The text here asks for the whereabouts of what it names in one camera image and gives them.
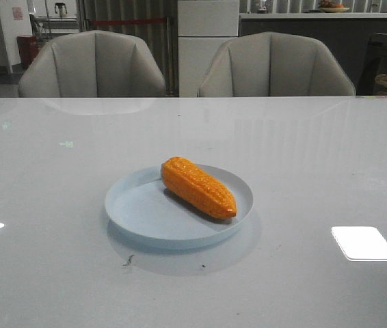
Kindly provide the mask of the orange plastic corn cob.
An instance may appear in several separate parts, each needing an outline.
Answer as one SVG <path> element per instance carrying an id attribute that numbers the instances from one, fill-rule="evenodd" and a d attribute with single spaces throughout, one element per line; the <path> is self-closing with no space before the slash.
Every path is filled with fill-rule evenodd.
<path id="1" fill-rule="evenodd" d="M 230 190 L 195 163 L 172 157 L 161 165 L 163 184 L 198 210 L 215 219 L 231 219 L 237 203 Z"/>

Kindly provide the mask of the light blue round plate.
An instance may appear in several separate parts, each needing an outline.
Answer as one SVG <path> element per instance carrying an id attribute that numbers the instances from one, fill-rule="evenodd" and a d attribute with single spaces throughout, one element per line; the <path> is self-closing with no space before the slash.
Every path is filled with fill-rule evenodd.
<path id="1" fill-rule="evenodd" d="M 105 210 L 120 231 L 149 247 L 184 250 L 214 245 L 236 233 L 252 211 L 249 185 L 225 169 L 200 168 L 222 182 L 234 195 L 237 215 L 214 219 L 169 191 L 158 166 L 147 167 L 119 179 L 108 190 Z"/>

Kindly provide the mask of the right beige upholstered chair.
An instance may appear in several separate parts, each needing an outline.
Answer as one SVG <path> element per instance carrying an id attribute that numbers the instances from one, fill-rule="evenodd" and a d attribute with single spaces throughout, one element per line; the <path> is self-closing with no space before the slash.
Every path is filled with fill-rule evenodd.
<path id="1" fill-rule="evenodd" d="M 221 45 L 199 97 L 353 96 L 355 87 L 319 40 L 263 32 Z"/>

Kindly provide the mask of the beige upholstered chair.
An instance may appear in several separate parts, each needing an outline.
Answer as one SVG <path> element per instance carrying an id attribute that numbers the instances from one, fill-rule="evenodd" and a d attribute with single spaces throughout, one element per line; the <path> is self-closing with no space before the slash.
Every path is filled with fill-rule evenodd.
<path id="1" fill-rule="evenodd" d="M 135 36 L 87 31 L 52 39 L 18 84 L 22 98 L 163 97 L 165 79 Z"/>
<path id="2" fill-rule="evenodd" d="M 263 32 L 221 45 L 199 97 L 353 96 L 355 87 L 319 40 Z"/>

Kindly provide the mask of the white cabinet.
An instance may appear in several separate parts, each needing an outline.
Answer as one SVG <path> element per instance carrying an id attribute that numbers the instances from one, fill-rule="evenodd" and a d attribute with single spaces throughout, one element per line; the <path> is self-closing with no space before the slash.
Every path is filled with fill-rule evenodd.
<path id="1" fill-rule="evenodd" d="M 224 42 L 236 38 L 238 1 L 179 1 L 178 92 L 195 97 L 213 56 Z"/>

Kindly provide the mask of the left beige upholstered chair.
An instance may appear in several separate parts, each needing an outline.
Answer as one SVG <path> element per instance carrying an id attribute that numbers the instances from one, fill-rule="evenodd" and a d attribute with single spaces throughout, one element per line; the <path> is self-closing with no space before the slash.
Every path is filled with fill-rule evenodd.
<path id="1" fill-rule="evenodd" d="M 135 36 L 87 31 L 52 39 L 18 84 L 22 98 L 163 97 L 165 79 Z"/>

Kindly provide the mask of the red barrier belt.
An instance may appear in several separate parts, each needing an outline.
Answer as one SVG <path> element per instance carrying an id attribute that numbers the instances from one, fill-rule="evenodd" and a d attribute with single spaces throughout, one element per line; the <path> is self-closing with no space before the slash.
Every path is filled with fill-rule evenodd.
<path id="1" fill-rule="evenodd" d="M 91 20 L 92 26 L 123 26 L 123 25 L 149 25 L 155 23 L 165 23 L 166 17 L 163 18 L 146 18 L 134 20 Z"/>

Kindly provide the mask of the background folding table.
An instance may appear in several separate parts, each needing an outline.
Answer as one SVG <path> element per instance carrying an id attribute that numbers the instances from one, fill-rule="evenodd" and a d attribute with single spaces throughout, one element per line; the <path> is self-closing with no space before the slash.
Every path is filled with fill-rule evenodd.
<path id="1" fill-rule="evenodd" d="M 29 15 L 33 35 L 39 42 L 47 42 L 58 36 L 79 33 L 79 25 L 75 17 L 58 18 Z"/>

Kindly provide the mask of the red trash bin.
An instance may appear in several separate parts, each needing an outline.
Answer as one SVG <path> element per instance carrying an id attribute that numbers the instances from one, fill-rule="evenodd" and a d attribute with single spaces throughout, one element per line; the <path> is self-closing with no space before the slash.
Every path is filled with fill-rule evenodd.
<path id="1" fill-rule="evenodd" d="M 23 69 L 27 69 L 39 52 L 37 38 L 35 36 L 17 36 L 16 40 L 21 66 Z"/>

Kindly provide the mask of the grey counter with white top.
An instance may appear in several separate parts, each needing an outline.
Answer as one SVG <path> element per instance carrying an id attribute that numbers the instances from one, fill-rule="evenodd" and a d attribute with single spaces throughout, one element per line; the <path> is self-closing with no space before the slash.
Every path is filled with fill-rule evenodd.
<path id="1" fill-rule="evenodd" d="M 322 41 L 334 54 L 355 88 L 372 33 L 387 33 L 387 13 L 241 14 L 239 35 L 289 33 Z"/>

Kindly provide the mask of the fruit bowl on counter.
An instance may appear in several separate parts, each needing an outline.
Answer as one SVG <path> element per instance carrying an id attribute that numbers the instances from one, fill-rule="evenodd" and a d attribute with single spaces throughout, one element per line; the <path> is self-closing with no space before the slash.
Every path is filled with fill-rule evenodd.
<path id="1" fill-rule="evenodd" d="M 325 13 L 341 13 L 349 10 L 349 7 L 346 5 L 330 0 L 319 1 L 317 8 Z"/>

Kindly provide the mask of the metal barrier post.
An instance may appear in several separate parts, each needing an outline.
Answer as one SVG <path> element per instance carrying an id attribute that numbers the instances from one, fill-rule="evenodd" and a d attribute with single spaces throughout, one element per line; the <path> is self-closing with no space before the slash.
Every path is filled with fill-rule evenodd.
<path id="1" fill-rule="evenodd" d="M 166 16 L 165 18 L 165 31 L 166 31 L 166 49 L 168 54 L 168 94 L 170 96 L 176 95 L 175 86 L 175 74 L 174 74 L 174 54 L 172 46 L 172 17 Z"/>

